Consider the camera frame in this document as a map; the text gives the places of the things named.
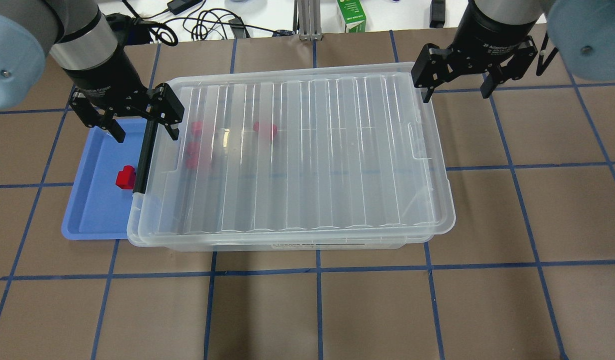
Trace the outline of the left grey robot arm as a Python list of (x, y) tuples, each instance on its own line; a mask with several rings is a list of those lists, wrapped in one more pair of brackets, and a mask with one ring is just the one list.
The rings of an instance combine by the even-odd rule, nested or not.
[(0, 110), (19, 105), (50, 56), (72, 80), (82, 123), (123, 142), (119, 117), (162, 125), (173, 141), (184, 106), (170, 85), (146, 87), (93, 0), (0, 0)]

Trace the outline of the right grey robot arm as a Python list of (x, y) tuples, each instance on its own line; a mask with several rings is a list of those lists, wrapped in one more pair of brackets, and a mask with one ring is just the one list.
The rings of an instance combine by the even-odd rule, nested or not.
[(557, 55), (578, 78), (615, 80), (615, 0), (470, 0), (450, 45), (425, 44), (411, 77), (428, 103), (443, 84), (486, 75), (486, 99), (534, 61), (542, 75)]

